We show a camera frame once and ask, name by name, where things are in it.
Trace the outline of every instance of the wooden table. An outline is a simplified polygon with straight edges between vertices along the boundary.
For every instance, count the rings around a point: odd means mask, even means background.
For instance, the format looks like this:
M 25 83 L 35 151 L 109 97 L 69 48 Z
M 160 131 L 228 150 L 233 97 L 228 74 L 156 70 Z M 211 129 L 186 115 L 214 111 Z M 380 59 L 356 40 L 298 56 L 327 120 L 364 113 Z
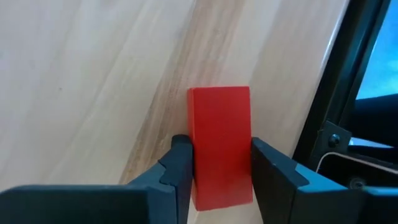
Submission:
M 291 156 L 347 3 L 0 0 L 0 189 L 128 182 L 187 133 L 192 86 L 250 85 L 253 135 Z

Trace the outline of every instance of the wood grain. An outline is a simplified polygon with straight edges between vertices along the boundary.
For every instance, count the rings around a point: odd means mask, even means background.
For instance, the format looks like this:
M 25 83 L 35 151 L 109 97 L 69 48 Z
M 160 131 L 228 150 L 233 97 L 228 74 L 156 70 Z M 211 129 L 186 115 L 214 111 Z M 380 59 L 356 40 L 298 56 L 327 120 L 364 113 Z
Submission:
M 291 156 L 347 2 L 0 0 L 0 189 L 130 181 L 187 132 L 192 86 L 250 85 L 253 135 Z

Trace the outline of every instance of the red wooden block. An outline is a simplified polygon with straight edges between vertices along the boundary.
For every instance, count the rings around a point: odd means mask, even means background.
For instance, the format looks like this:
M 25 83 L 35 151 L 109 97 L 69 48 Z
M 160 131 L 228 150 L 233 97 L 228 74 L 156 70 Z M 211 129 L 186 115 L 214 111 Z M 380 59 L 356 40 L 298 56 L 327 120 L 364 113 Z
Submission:
M 248 86 L 191 88 L 192 198 L 198 211 L 252 202 Z

